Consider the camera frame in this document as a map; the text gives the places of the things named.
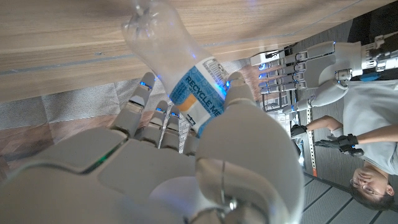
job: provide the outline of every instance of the robotic hand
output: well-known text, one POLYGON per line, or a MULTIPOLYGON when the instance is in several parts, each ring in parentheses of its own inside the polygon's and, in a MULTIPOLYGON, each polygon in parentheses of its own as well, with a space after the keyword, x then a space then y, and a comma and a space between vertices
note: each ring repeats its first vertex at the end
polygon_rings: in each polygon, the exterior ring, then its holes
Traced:
POLYGON ((228 79, 224 113, 201 139, 190 132, 183 154, 178 109, 163 126, 166 102, 137 130, 154 79, 145 74, 109 129, 61 141, 6 180, 0 223, 299 223, 295 148, 240 73, 228 79))
POLYGON ((324 42, 298 54, 265 63, 266 68, 281 66, 260 78, 276 78, 259 84, 261 93, 317 88, 310 98, 283 109, 284 113, 323 106, 344 97, 346 84, 352 77, 362 75, 364 69, 376 72, 398 68, 398 32, 381 35, 374 43, 324 42))

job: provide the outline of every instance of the humanoid robot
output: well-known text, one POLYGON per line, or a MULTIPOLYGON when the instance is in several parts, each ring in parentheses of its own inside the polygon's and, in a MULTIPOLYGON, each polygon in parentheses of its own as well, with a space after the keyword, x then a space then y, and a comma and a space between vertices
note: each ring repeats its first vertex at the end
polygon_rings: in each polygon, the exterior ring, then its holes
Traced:
MULTIPOLYGON (((266 59, 261 54, 255 57, 256 61, 266 59)), ((260 83, 261 93, 317 89, 308 99, 286 106, 283 113, 324 106, 344 97, 349 88, 346 82, 362 75, 363 70, 374 69, 375 72, 361 77, 362 81, 369 81, 377 78, 377 72, 398 68, 398 32, 377 36, 374 43, 364 46, 360 42, 324 42, 262 64, 264 68, 275 66, 281 68, 263 73, 260 78, 280 78, 260 83)))

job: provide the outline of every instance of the bottle label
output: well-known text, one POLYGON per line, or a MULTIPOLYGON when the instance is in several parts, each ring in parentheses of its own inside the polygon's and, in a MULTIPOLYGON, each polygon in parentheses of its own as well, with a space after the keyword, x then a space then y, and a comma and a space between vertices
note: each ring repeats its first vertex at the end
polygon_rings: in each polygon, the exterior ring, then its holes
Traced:
POLYGON ((220 63, 208 57, 192 67, 170 94, 199 136, 212 118, 224 112, 227 76, 220 63))

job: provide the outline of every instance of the robot finger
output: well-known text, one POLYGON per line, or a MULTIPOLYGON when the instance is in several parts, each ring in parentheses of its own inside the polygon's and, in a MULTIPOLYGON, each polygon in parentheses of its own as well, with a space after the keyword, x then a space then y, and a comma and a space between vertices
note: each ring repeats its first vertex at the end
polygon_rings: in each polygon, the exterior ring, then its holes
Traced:
POLYGON ((180 150, 180 110, 173 106, 170 110, 169 120, 167 121, 166 130, 163 135, 162 143, 160 148, 172 149, 179 152, 180 150))
POLYGON ((194 156, 197 151, 199 139, 197 138, 196 132, 191 129, 189 130, 188 136, 184 143, 184 150, 182 154, 187 156, 194 156))
POLYGON ((155 84, 155 75, 147 72, 140 81, 140 85, 134 90, 127 105, 120 111, 111 125, 111 129, 116 129, 127 134, 132 138, 141 119, 141 113, 148 102, 152 87, 155 84))
POLYGON ((163 123, 166 118, 166 112, 167 103, 162 100, 157 104, 156 110, 154 111, 148 126, 138 130, 134 138, 139 141, 149 142, 155 147, 158 147, 163 131, 163 123))
POLYGON ((289 91, 289 90, 295 90, 296 88, 300 89, 300 83, 286 83, 286 84, 281 84, 281 85, 272 85, 272 86, 267 86, 265 88, 262 88, 260 90, 261 94, 268 94, 268 93, 277 93, 280 91, 289 91))
POLYGON ((230 88, 226 94, 224 109, 238 103, 256 105, 250 87, 245 82, 242 74, 239 72, 232 73, 227 82, 230 83, 230 88))
POLYGON ((307 53, 300 52, 299 54, 292 54, 292 55, 288 55, 286 57, 282 57, 282 58, 279 58, 279 59, 276 59, 276 60, 273 60, 270 62, 266 62, 266 63, 264 63, 264 66, 266 68, 272 68, 272 67, 281 65, 281 66, 287 68, 286 67, 287 64, 297 63, 297 62, 299 62, 301 60, 305 60, 305 59, 307 59, 307 53))

